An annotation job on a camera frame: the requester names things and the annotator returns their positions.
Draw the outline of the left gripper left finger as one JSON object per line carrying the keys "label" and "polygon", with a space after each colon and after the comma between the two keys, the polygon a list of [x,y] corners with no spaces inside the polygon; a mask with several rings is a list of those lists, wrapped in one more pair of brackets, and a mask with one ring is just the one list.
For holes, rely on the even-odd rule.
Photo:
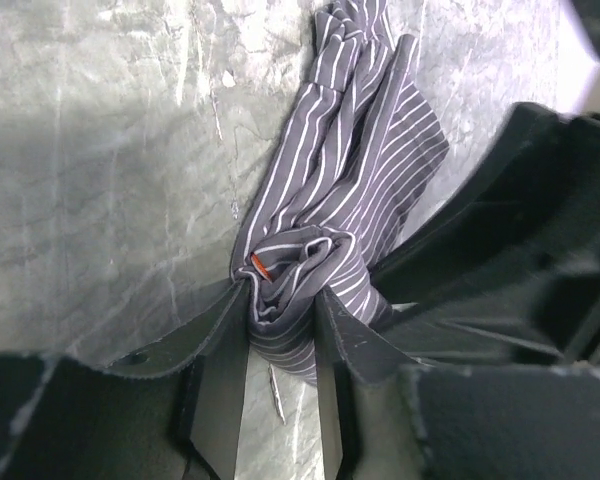
{"label": "left gripper left finger", "polygon": [[0,352],[0,479],[231,479],[249,288],[106,367]]}

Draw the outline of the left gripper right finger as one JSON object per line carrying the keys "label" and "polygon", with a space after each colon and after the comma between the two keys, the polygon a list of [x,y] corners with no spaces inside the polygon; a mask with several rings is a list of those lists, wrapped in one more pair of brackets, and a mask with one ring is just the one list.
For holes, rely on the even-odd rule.
{"label": "left gripper right finger", "polygon": [[329,479],[600,479],[600,367],[433,366],[315,302]]}

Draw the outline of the striped grey underwear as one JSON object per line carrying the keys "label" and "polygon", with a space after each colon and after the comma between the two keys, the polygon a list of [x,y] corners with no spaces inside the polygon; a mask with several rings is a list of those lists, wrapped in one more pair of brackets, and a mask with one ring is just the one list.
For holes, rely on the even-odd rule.
{"label": "striped grey underwear", "polygon": [[315,57],[230,271],[250,285],[248,335],[270,364],[317,379],[309,310],[330,289],[363,324],[391,307],[370,270],[393,249],[449,144],[415,86],[417,50],[382,1],[333,1],[314,17]]}

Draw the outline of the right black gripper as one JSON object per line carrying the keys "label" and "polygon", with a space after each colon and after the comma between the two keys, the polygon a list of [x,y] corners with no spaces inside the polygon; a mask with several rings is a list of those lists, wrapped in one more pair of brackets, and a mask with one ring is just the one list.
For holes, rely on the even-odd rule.
{"label": "right black gripper", "polygon": [[373,281],[394,306],[374,329],[424,362],[600,365],[600,113],[515,105]]}

